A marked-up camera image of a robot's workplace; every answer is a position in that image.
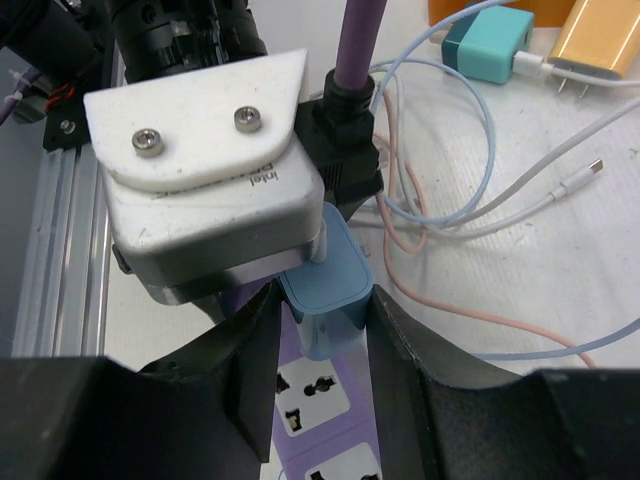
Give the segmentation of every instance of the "orange charger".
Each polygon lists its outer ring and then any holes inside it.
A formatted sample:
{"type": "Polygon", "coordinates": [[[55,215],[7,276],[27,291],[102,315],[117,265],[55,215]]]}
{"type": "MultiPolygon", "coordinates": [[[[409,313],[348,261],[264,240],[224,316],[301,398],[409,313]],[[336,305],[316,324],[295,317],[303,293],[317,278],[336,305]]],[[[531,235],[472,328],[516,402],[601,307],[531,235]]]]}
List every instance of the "orange charger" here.
{"type": "MultiPolygon", "coordinates": [[[[567,20],[575,0],[519,0],[506,7],[519,8],[535,14],[536,27],[561,27],[567,20]]],[[[469,0],[427,0],[429,24],[459,12],[469,5],[469,0]]]]}

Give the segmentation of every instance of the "black cylinder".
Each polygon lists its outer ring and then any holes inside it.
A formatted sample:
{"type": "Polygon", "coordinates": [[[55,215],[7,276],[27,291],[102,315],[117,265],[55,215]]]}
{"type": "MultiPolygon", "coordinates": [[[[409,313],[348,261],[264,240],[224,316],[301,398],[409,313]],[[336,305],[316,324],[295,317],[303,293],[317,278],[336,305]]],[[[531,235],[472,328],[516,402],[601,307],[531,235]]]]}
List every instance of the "black cylinder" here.
{"type": "Polygon", "coordinates": [[[100,55],[89,34],[52,0],[31,2],[30,21],[13,25],[7,46],[48,77],[68,82],[100,55]]]}
{"type": "Polygon", "coordinates": [[[266,54],[245,0],[107,0],[130,83],[266,54]]]}

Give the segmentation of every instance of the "screw head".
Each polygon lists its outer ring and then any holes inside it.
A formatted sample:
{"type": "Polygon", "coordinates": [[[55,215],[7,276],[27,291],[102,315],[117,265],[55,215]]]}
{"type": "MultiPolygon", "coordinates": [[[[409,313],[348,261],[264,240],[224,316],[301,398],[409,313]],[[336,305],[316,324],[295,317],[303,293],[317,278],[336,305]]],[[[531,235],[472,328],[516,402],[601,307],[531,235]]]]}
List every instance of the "screw head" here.
{"type": "Polygon", "coordinates": [[[136,153],[144,158],[155,157],[164,150],[164,143],[160,133],[152,128],[138,130],[133,134],[131,143],[136,153]]]}
{"type": "Polygon", "coordinates": [[[64,132],[65,135],[71,135],[76,129],[76,124],[69,120],[63,120],[60,122],[60,130],[64,132]]]}
{"type": "Polygon", "coordinates": [[[233,119],[236,124],[236,130],[242,133],[257,132],[262,126],[260,111],[256,107],[240,107],[236,110],[233,119]]]}

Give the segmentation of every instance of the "teal power adapter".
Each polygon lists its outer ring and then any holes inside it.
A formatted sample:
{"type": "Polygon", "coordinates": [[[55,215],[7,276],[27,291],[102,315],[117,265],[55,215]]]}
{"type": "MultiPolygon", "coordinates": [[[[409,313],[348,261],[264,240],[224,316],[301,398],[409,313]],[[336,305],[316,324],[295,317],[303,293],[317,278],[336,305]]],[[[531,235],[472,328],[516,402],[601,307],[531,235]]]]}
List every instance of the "teal power adapter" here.
{"type": "Polygon", "coordinates": [[[513,57],[531,39],[531,12],[496,6],[454,23],[442,42],[442,62],[467,78],[504,84],[513,57]]]}

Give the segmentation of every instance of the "metal connector tip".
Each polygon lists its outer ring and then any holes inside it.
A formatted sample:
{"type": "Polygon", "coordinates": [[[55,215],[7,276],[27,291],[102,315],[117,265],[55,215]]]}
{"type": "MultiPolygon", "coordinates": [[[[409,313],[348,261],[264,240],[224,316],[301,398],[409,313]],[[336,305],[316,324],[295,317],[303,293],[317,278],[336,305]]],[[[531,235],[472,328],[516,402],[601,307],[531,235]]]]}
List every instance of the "metal connector tip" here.
{"type": "Polygon", "coordinates": [[[593,162],[591,165],[589,165],[589,168],[593,173],[598,173],[600,170],[604,168],[604,162],[602,161],[601,158],[599,158],[598,160],[593,162]]]}

